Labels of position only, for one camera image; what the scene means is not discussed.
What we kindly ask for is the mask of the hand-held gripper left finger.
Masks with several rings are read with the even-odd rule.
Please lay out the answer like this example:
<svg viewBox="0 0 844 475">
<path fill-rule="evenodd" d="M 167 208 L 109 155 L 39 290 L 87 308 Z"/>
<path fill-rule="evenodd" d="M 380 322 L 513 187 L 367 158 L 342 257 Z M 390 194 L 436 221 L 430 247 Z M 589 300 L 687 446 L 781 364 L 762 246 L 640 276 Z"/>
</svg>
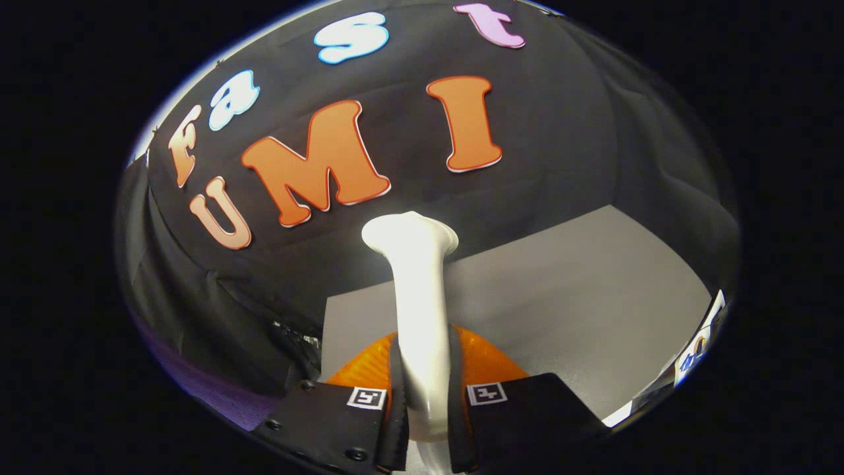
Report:
<svg viewBox="0 0 844 475">
<path fill-rule="evenodd" d="M 292 388 L 254 435 L 316 474 L 403 472 L 408 399 L 398 337 L 389 334 L 329 381 Z"/>
</svg>

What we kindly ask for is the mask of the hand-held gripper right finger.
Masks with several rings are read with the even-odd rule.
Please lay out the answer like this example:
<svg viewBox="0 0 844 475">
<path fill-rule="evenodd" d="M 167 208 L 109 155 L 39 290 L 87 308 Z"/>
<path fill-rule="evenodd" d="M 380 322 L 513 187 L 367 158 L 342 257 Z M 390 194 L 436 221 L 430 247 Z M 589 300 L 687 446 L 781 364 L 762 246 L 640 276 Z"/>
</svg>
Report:
<svg viewBox="0 0 844 475">
<path fill-rule="evenodd" d="M 456 325 L 448 341 L 452 472 L 557 471 L 567 454 L 609 435 L 558 375 L 528 375 L 488 340 Z"/>
</svg>

